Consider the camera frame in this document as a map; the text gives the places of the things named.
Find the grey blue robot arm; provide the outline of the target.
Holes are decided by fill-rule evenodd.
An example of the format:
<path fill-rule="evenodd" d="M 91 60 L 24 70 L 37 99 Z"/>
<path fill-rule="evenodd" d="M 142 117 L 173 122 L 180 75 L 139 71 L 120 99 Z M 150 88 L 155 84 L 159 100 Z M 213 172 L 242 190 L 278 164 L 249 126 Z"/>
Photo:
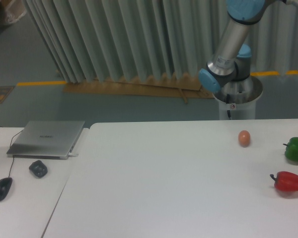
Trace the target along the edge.
<path fill-rule="evenodd" d="M 202 86 L 212 93 L 220 91 L 231 81 L 245 80 L 250 75 L 250 48 L 243 43 L 250 27 L 258 23 L 273 0 L 227 0 L 229 21 L 220 43 L 198 73 Z"/>

